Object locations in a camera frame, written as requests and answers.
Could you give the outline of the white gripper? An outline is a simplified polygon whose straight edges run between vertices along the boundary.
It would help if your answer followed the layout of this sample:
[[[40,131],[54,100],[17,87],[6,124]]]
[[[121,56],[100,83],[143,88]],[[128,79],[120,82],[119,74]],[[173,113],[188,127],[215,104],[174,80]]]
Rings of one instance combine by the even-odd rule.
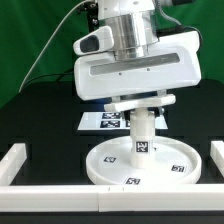
[[[74,65],[77,95],[83,100],[111,97],[122,102],[124,95],[194,86],[201,80],[196,31],[163,36],[149,47],[149,56],[116,61],[112,52],[79,57]],[[159,115],[165,109],[158,107]]]

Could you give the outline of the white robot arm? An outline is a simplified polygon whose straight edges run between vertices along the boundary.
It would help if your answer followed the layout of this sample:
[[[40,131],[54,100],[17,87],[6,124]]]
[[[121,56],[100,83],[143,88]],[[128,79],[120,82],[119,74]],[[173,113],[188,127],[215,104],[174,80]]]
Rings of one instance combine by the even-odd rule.
[[[200,82],[197,31],[159,36],[156,0],[97,0],[100,26],[73,44],[77,95],[110,98],[108,112],[162,107],[168,89]]]

